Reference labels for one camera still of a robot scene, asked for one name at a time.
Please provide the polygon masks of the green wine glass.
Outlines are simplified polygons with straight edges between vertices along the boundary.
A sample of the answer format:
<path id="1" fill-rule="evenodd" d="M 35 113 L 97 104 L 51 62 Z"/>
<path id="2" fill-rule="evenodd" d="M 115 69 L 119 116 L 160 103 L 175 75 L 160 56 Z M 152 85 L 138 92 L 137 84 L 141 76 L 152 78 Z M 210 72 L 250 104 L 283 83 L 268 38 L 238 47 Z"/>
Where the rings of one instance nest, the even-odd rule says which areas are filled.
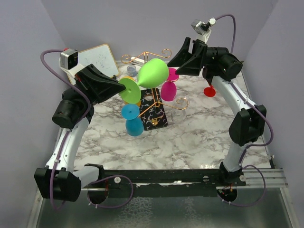
<path id="1" fill-rule="evenodd" d="M 145 63 L 137 74 L 137 85 L 146 89 L 158 87 L 164 83 L 169 76 L 167 64 L 158 58 Z"/>

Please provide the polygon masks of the red wine glass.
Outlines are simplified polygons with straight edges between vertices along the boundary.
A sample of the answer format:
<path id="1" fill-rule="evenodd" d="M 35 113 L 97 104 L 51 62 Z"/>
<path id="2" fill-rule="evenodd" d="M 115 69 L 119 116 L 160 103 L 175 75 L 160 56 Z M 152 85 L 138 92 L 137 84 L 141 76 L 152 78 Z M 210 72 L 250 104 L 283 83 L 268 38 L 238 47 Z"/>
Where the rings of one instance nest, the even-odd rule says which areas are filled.
<path id="1" fill-rule="evenodd" d="M 208 83 L 208 87 L 204 89 L 204 95 L 207 97 L 214 97 L 216 95 L 216 90 L 214 89 L 212 82 L 212 77 L 208 76 L 207 72 L 203 72 L 203 77 L 206 79 Z"/>

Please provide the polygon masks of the orange wine glass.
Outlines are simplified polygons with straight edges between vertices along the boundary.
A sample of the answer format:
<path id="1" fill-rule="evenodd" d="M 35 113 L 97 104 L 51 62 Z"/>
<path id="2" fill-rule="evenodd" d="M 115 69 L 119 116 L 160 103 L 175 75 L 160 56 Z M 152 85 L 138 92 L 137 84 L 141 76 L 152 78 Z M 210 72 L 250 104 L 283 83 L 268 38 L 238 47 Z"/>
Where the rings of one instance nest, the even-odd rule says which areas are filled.
<path id="1" fill-rule="evenodd" d="M 121 78 L 119 83 L 125 87 L 119 93 L 120 97 L 129 104 L 137 104 L 141 99 L 141 90 L 137 83 L 129 77 Z"/>

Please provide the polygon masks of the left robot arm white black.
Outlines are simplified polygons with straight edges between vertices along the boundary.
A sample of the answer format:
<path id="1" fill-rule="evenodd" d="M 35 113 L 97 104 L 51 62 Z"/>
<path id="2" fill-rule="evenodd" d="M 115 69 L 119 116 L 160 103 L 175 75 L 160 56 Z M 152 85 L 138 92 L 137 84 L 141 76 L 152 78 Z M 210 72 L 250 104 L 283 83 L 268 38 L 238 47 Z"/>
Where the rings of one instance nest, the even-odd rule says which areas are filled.
<path id="1" fill-rule="evenodd" d="M 37 168 L 34 179 L 41 196 L 50 200 L 75 202 L 83 187 L 104 184 L 102 165 L 87 164 L 75 171 L 74 162 L 81 139 L 91 123 L 94 105 L 125 90 L 117 80 L 104 75 L 93 64 L 75 73 L 76 83 L 62 93 L 52 121 L 62 132 L 44 168 Z"/>

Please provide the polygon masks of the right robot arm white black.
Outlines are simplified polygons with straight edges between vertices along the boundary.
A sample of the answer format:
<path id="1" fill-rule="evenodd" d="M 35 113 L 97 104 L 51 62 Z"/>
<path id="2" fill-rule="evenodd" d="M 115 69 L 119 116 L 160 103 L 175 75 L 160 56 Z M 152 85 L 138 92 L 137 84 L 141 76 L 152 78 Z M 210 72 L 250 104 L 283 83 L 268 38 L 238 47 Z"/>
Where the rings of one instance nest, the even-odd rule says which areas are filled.
<path id="1" fill-rule="evenodd" d="M 208 47 L 203 41 L 186 37 L 178 53 L 169 61 L 168 67 L 176 67 L 176 74 L 199 76 L 209 86 L 220 92 L 234 119 L 228 133 L 232 140 L 230 149 L 219 167 L 218 180 L 228 186 L 239 179 L 247 150 L 257 147 L 256 141 L 264 133 L 266 107 L 256 105 L 233 83 L 243 65 L 226 47 Z"/>

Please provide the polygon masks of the magenta wine glass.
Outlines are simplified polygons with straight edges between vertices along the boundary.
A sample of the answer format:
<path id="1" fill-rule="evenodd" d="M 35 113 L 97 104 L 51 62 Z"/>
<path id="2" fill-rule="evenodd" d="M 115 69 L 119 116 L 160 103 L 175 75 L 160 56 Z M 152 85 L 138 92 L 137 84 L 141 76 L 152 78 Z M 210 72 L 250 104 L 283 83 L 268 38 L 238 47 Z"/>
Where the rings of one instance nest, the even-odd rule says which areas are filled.
<path id="1" fill-rule="evenodd" d="M 176 74 L 175 68 L 169 68 L 169 76 L 166 82 L 161 87 L 161 98 L 164 101 L 173 101 L 176 93 L 177 87 L 175 82 L 179 80 L 179 75 Z"/>

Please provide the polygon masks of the clear wine glass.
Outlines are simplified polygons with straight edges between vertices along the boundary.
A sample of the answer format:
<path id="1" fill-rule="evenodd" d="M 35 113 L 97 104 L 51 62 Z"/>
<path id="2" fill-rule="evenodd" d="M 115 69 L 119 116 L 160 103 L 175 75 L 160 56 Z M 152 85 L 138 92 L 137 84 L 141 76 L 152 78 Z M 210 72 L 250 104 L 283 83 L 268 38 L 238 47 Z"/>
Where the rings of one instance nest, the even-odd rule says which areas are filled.
<path id="1" fill-rule="evenodd" d="M 186 109 L 190 104 L 190 99 L 186 95 L 178 95 L 174 99 L 171 110 L 171 120 L 174 124 L 182 123 L 186 118 Z"/>

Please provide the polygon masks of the blue wine glass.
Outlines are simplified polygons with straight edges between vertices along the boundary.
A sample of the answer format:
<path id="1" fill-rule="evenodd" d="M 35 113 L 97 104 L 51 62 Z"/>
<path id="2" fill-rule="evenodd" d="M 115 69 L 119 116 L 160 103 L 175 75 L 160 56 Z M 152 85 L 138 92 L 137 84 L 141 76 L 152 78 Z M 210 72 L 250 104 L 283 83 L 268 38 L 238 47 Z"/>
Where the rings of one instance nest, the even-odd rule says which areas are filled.
<path id="1" fill-rule="evenodd" d="M 126 132 L 130 136 L 139 136 L 143 133 L 144 127 L 139 117 L 140 109 L 135 104 L 126 104 L 121 110 L 122 117 L 126 120 Z"/>

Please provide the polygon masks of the gold framed whiteboard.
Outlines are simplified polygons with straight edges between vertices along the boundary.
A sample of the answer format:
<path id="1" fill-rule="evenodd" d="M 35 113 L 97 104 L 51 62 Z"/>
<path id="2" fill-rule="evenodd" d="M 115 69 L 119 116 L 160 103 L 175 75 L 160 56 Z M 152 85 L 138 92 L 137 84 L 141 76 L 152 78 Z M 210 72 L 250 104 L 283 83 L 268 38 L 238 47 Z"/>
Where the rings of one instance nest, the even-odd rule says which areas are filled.
<path id="1" fill-rule="evenodd" d="M 70 70 L 64 69 L 61 64 L 59 65 L 61 70 L 66 73 L 70 83 L 74 85 L 76 83 L 75 74 L 90 64 L 93 64 L 100 72 L 110 78 L 119 75 L 116 61 L 107 44 L 80 51 L 78 53 L 78 65 Z"/>

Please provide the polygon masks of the small clear plastic cup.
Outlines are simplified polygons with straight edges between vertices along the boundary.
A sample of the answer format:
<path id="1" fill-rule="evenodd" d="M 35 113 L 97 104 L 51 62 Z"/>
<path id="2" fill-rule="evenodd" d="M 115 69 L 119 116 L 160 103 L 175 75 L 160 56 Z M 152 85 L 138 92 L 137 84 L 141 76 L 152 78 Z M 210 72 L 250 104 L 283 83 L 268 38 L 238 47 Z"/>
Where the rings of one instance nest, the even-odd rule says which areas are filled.
<path id="1" fill-rule="evenodd" d="M 127 73 L 128 73 L 128 76 L 136 77 L 136 76 L 137 76 L 137 69 L 136 69 L 136 66 L 134 66 L 134 65 L 129 65 L 129 66 L 127 67 Z"/>

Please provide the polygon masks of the white whiteboard eraser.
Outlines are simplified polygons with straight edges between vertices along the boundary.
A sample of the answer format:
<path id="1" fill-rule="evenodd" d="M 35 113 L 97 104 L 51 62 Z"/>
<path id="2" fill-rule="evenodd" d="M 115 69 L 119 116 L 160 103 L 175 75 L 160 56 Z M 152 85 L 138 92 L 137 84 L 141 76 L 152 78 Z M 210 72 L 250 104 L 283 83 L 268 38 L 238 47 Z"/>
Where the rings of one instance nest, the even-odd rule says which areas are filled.
<path id="1" fill-rule="evenodd" d="M 131 57 L 131 64 L 137 65 L 137 66 L 143 66 L 145 64 L 144 59 L 137 58 L 137 57 Z"/>

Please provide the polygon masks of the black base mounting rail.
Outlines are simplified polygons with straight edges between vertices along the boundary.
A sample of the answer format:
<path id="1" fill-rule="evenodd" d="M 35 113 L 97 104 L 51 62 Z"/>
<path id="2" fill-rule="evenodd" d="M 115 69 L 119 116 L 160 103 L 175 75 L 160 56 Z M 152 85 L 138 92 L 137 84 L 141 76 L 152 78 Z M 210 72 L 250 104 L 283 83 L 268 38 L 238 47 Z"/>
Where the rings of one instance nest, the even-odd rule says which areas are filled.
<path id="1" fill-rule="evenodd" d="M 215 197 L 218 187 L 243 187 L 242 171 L 228 174 L 222 169 L 107 170 L 85 185 L 92 191 L 107 191 L 111 198 Z"/>

